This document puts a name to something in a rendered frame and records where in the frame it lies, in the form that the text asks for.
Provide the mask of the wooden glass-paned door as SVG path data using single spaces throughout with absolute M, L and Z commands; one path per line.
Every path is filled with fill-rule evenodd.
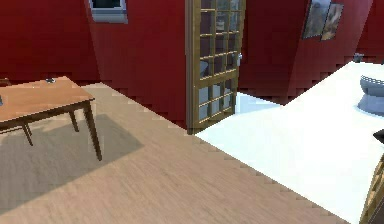
M 185 0 L 190 135 L 235 114 L 245 11 L 246 0 Z

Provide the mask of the white framed window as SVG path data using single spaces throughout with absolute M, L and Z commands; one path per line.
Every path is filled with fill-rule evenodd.
M 89 0 L 94 22 L 128 23 L 126 0 Z

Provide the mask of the brown wooden table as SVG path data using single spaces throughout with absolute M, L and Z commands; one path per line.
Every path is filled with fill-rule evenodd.
M 74 112 L 82 109 L 95 148 L 96 157 L 102 160 L 97 129 L 91 102 L 94 97 L 68 77 L 0 87 L 0 133 L 22 129 L 30 145 L 29 124 L 68 113 L 76 132 L 79 131 Z

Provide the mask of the grey toilet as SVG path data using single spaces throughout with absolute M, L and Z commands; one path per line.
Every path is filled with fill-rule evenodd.
M 358 108 L 367 113 L 384 116 L 384 80 L 362 75 L 360 87 L 363 97 Z

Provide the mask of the framed wall picture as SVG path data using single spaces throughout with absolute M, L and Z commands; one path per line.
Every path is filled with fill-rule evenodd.
M 323 32 L 320 38 L 321 41 L 330 40 L 335 37 L 343 8 L 344 5 L 341 3 L 330 4 Z
M 310 0 L 303 39 L 320 36 L 322 34 L 331 0 Z

